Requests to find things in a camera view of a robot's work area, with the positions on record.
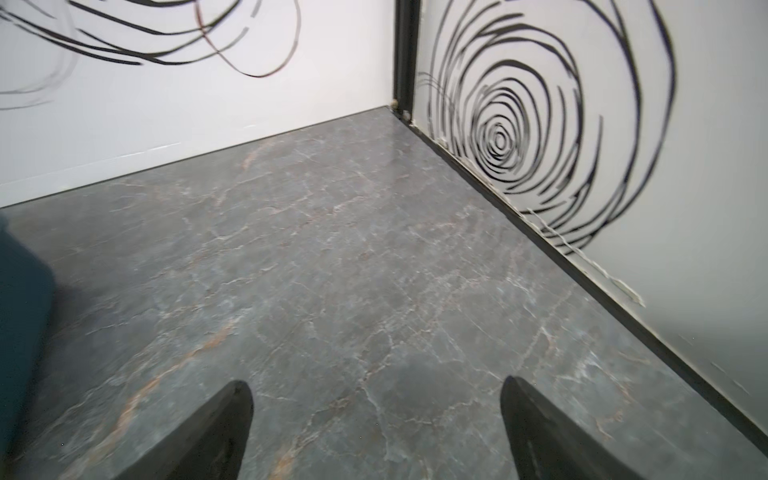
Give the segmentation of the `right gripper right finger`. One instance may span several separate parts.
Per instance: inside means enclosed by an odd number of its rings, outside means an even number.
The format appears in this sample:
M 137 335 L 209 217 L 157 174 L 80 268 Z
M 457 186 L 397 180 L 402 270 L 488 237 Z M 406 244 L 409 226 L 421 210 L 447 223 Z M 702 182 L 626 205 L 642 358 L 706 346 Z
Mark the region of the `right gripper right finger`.
M 526 380 L 509 376 L 500 410 L 521 479 L 638 479 Z

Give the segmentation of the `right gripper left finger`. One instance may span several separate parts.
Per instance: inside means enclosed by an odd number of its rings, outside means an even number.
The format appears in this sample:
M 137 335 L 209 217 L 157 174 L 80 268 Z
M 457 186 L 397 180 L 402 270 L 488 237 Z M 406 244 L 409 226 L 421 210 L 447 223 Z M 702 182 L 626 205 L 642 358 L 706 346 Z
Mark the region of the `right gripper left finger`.
M 227 383 L 119 479 L 236 479 L 254 413 L 248 384 Z

